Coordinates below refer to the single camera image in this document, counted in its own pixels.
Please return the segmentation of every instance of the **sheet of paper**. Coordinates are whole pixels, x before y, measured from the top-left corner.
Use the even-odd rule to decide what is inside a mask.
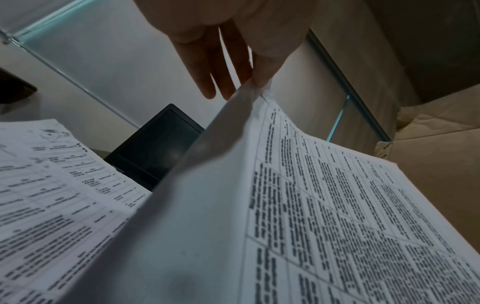
[[[150,191],[117,172],[56,120],[0,123],[0,136],[14,136],[31,150],[33,158],[46,159],[53,164],[51,167],[92,187],[103,196],[102,203],[114,208],[117,205],[118,211],[130,209],[133,213],[150,195]]]
[[[264,97],[240,303],[480,302],[478,254],[396,165],[305,135]]]
[[[0,302],[53,303],[128,218],[22,149],[0,138]]]

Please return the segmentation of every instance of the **finger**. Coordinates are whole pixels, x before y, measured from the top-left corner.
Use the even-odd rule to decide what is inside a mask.
[[[225,62],[222,44],[220,42],[219,28],[207,27],[203,36],[206,56],[208,58],[210,73],[215,79],[216,85],[225,100],[235,93],[235,86],[230,76],[227,63]]]
[[[200,92],[205,98],[214,98],[215,86],[210,76],[210,64],[201,39],[189,43],[172,41],[172,44]]]
[[[265,57],[259,54],[253,54],[253,84],[259,89],[263,88],[270,79],[273,78],[282,65],[284,64],[287,56],[271,58]]]
[[[244,84],[252,77],[249,48],[232,20],[221,24],[220,32],[238,79]]]

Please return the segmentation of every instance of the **human hand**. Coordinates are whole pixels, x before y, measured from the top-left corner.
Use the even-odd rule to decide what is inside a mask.
[[[220,35],[243,84],[262,88],[307,35],[317,0],[134,0],[147,21],[167,34],[202,94],[226,100],[235,86]],[[252,49],[253,69],[249,50]]]

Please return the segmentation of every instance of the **white wall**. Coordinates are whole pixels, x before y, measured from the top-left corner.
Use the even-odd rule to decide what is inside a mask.
[[[0,44],[0,67],[38,88],[21,103],[2,105],[0,121],[55,118],[85,145],[104,151],[137,130],[17,46]]]
[[[220,94],[213,100],[201,95],[168,38],[132,0],[94,2],[24,44],[137,126],[173,103],[206,127],[225,104]],[[233,81],[239,85],[235,75]],[[307,43],[275,77],[273,91],[295,123],[321,137],[345,97]]]

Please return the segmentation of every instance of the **brown cardboard box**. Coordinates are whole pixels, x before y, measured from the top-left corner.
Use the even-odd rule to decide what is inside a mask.
[[[396,163],[480,252],[480,85],[402,108],[397,126],[375,156]]]

